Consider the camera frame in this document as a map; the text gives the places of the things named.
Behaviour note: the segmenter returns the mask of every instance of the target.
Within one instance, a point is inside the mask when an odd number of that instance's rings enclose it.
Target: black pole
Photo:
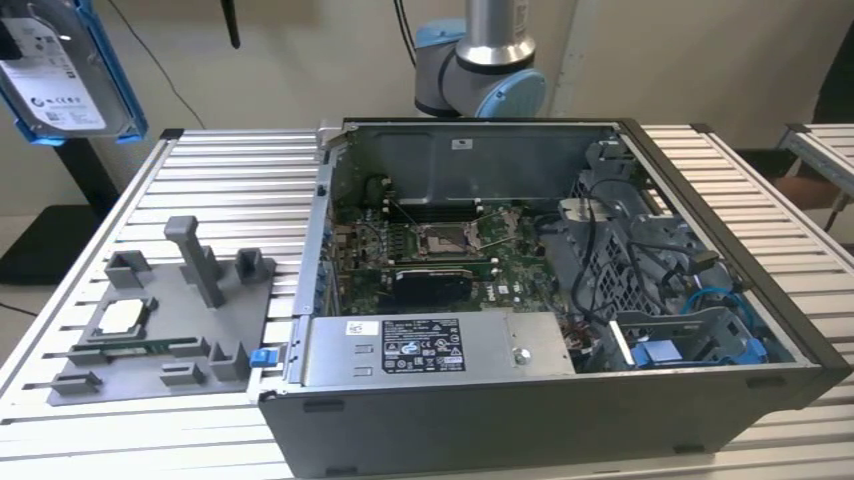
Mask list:
[[[235,10],[235,0],[221,0],[223,15],[226,16],[226,27],[229,27],[229,38],[231,46],[241,48],[241,31],[238,29],[238,12]]]
[[[74,265],[110,209],[119,200],[93,144],[69,139],[55,147],[89,205],[51,205],[0,258],[0,283],[57,285]]]
[[[113,183],[90,140],[71,138],[62,146],[54,147],[54,151],[66,165],[69,173],[71,173],[71,178],[81,187],[93,212],[103,220],[119,200],[119,190]]]

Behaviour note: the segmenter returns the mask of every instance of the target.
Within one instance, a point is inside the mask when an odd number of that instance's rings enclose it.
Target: green circuit board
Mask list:
[[[566,310],[524,208],[488,206],[470,222],[389,223],[364,216],[337,229],[342,314],[468,312],[509,308],[516,312]],[[349,212],[349,218],[357,215]],[[437,307],[396,304],[398,272],[466,270],[472,296]]]

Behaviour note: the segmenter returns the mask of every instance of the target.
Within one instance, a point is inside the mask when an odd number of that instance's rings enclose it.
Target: screw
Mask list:
[[[517,347],[513,349],[513,359],[517,365],[528,365],[532,362],[532,352],[528,348]]]

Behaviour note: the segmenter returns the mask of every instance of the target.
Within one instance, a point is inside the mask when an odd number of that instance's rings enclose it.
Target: slotted aluminum table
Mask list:
[[[749,250],[854,363],[854,261],[715,134],[645,127]],[[178,261],[163,239],[171,215],[197,215],[218,255],[261,247],[278,262],[265,344],[290,335],[293,295],[317,173],[316,131],[187,131],[162,140],[0,370],[0,478],[288,478],[251,394],[54,408],[45,383],[106,288],[117,249]],[[276,380],[254,371],[254,385]],[[644,436],[638,432],[638,441]],[[769,415],[715,456],[466,474],[460,478],[851,478],[854,378],[803,411]]]
[[[854,124],[791,125],[781,147],[854,195]]]

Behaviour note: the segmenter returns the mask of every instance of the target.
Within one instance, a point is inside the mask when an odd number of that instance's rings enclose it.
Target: power supply label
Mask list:
[[[385,320],[384,371],[465,372],[460,319]]]

